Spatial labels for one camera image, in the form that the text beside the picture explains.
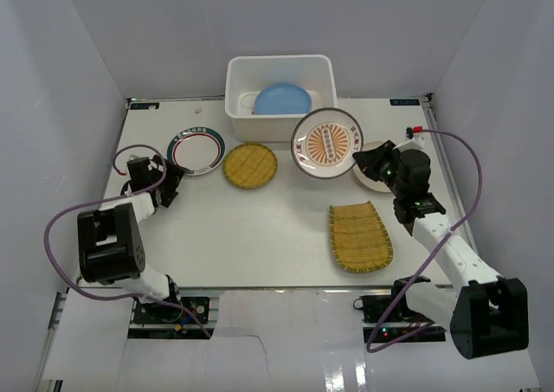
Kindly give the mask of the green rimmed white plate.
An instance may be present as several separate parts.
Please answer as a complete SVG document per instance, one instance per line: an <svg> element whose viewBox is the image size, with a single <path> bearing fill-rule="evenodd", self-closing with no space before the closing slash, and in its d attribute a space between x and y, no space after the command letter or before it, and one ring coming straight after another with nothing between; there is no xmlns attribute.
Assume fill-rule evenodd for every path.
<svg viewBox="0 0 554 392"><path fill-rule="evenodd" d="M186 169L190 176L202 176L219 166L225 153L226 143L218 131L206 126L193 126L170 141L166 159Z"/></svg>

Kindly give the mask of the orange sunburst patterned plate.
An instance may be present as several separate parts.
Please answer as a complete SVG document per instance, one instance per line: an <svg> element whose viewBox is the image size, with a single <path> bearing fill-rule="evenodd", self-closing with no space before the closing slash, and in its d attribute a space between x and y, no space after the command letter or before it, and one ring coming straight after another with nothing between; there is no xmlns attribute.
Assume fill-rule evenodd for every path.
<svg viewBox="0 0 554 392"><path fill-rule="evenodd" d="M335 107L308 113L291 137L295 165L317 179L333 179L349 172L355 165L353 154L363 146L364 134L358 121Z"/></svg>

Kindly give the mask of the rectangular bamboo woven tray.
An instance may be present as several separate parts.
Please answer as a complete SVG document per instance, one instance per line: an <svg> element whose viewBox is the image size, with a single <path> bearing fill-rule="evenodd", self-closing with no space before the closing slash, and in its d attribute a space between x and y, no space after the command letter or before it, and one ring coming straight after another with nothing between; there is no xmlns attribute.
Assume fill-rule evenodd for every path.
<svg viewBox="0 0 554 392"><path fill-rule="evenodd" d="M347 272L372 273L393 260L389 233L371 202L330 206L328 230L332 255Z"/></svg>

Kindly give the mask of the blue plastic plate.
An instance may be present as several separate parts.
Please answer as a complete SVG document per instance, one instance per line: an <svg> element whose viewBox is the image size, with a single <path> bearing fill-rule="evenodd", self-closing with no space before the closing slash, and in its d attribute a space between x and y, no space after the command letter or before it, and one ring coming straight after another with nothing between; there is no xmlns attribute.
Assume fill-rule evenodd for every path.
<svg viewBox="0 0 554 392"><path fill-rule="evenodd" d="M294 115L308 113L312 98L302 87L278 83L261 90L254 100L256 115Z"/></svg>

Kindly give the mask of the pink plastic plate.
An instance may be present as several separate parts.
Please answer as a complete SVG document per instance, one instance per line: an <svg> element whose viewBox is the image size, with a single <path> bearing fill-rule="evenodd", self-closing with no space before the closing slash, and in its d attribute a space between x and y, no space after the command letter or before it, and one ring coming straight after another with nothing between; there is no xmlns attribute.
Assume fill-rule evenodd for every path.
<svg viewBox="0 0 554 392"><path fill-rule="evenodd" d="M310 96L311 100L310 112L319 109L321 107L321 98L319 93L314 90L307 90L306 92Z"/></svg>

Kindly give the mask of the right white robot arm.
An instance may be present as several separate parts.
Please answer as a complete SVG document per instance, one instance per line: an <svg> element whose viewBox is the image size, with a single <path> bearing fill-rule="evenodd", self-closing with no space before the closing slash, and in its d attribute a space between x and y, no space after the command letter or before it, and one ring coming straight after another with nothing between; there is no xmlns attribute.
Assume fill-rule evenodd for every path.
<svg viewBox="0 0 554 392"><path fill-rule="evenodd" d="M391 313L403 322L421 314L449 331L466 359L526 349L525 285L488 266L455 233L456 225L429 190L429 156L414 142L387 141L353 158L366 177L389 188L396 219L429 252L412 276L394 283L390 305L376 325Z"/></svg>

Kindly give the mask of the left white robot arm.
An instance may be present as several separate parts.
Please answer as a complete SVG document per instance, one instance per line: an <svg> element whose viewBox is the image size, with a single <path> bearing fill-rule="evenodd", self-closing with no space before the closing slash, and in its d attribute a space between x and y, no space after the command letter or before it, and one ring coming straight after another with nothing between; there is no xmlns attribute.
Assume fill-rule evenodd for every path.
<svg viewBox="0 0 554 392"><path fill-rule="evenodd" d="M129 179L121 198L102 203L96 210L77 216L79 266L82 278L103 286L119 286L146 303L165 322L183 311L177 284L167 274L146 264L139 223L168 208L177 197L177 187L190 171L163 159L140 157L127 163Z"/></svg>

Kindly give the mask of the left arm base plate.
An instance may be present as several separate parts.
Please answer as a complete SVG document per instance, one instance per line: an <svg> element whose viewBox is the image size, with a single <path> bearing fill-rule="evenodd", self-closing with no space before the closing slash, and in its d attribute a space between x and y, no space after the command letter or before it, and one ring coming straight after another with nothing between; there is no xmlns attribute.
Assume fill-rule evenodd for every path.
<svg viewBox="0 0 554 392"><path fill-rule="evenodd" d="M143 340L209 340L215 320L210 297L182 297L190 313L158 303L135 303L127 337Z"/></svg>

